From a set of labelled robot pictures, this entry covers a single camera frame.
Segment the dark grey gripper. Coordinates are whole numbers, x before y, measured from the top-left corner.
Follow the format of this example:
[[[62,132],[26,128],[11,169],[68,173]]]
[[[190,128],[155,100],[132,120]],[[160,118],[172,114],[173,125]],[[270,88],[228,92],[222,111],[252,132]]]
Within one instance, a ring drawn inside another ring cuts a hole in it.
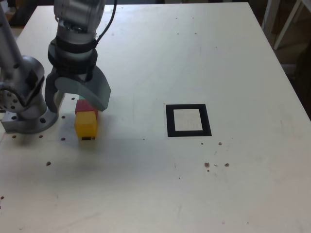
[[[60,77],[53,67],[46,78],[45,86],[45,102],[51,112],[59,112],[65,93],[83,97],[102,112],[108,107],[111,88],[105,75],[97,66],[87,73],[80,76],[74,75],[72,78]]]

